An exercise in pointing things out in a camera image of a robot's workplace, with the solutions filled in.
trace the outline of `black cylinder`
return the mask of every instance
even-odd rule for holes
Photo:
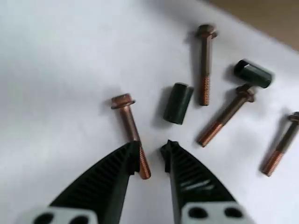
[[[193,90],[193,87],[184,83],[175,83],[169,96],[163,119],[178,125],[183,124]]]
[[[252,85],[263,88],[267,88],[272,82],[271,72],[246,59],[239,61],[235,65],[234,75]]]

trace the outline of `bolt head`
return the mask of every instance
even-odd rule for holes
[[[118,109],[125,106],[130,106],[131,104],[135,103],[135,101],[132,99],[131,95],[129,93],[113,97],[111,99],[111,109]]]
[[[295,112],[293,115],[290,115],[289,120],[292,122],[299,122],[299,112]]]
[[[254,94],[255,94],[255,89],[252,85],[250,84],[245,84],[242,86],[239,86],[236,88],[236,93],[237,95],[242,95],[247,99],[248,102],[254,102]]]
[[[212,38],[215,38],[218,35],[214,26],[209,24],[203,24],[198,27],[197,29],[198,37],[204,37],[204,36],[208,37],[210,35],[212,36]]]

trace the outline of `metal fastener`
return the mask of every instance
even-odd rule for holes
[[[254,102],[254,90],[249,84],[236,88],[237,96],[218,117],[216,122],[202,136],[199,137],[198,143],[205,147],[213,137],[222,129],[224,125],[234,116],[245,102]]]
[[[265,167],[263,168],[262,172],[267,176],[271,176],[276,167],[278,166],[279,162],[281,161],[282,157],[284,156],[287,148],[291,144],[292,140],[294,139],[295,135],[298,133],[299,130],[299,112],[295,112],[293,115],[289,116],[289,120],[292,122],[291,126],[283,136],[280,143],[277,145],[275,151],[272,153],[270,158],[268,159]]]
[[[199,104],[203,106],[208,106],[210,102],[211,40],[217,35],[214,26],[204,24],[198,27],[197,36],[201,39]]]
[[[112,98],[111,101],[112,101],[111,109],[120,110],[121,119],[124,123],[129,140],[140,142],[138,130],[130,108],[130,105],[135,103],[135,100],[131,98],[131,95],[129,93],[126,93],[124,95]],[[151,173],[150,173],[148,162],[145,158],[145,153],[142,148],[141,142],[140,142],[139,153],[140,153],[140,177],[146,180],[150,178]]]

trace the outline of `white plastic part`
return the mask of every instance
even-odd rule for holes
[[[187,203],[182,209],[181,224],[254,224],[236,202]]]
[[[76,218],[81,219],[81,222],[75,222]],[[46,207],[32,209],[21,214],[15,224],[72,224],[72,222],[74,224],[98,224],[98,219],[95,212],[91,210]]]

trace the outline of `wooden surface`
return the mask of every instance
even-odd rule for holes
[[[295,0],[211,0],[242,21],[299,50],[298,12]]]

